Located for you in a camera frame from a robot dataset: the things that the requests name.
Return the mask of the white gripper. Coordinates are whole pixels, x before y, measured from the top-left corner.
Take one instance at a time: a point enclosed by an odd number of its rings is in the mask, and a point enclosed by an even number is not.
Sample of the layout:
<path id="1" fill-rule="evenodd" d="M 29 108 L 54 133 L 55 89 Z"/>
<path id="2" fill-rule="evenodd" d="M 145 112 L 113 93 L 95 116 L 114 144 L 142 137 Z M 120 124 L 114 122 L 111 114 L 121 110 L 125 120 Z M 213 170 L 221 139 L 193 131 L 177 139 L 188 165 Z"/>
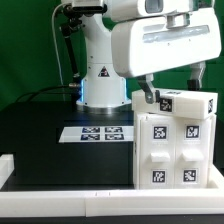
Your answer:
<path id="1" fill-rule="evenodd" d="M 160 102 L 160 91 L 151 73 L 191 64 L 188 89 L 201 89 L 204 61 L 221 52 L 220 29 L 214 9 L 201 8 L 190 15 L 186 27 L 168 29 L 165 17 L 119 23 L 112 30 L 111 47 L 115 72 L 125 78 L 139 76 L 145 100 L 153 104 Z"/>

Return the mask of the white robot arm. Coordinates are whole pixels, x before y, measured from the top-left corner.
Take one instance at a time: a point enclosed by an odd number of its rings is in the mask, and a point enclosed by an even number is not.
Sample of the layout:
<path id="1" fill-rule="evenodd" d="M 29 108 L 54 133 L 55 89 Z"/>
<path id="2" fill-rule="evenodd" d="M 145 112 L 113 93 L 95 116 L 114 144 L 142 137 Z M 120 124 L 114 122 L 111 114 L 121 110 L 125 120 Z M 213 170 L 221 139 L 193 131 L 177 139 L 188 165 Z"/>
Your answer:
<path id="1" fill-rule="evenodd" d="M 191 67 L 188 89 L 202 86 L 207 60 L 221 52 L 213 1 L 61 0 L 61 27 L 76 83 L 77 109 L 111 114 L 129 107 L 126 80 L 136 78 L 149 104 L 162 101 L 157 72 Z"/>

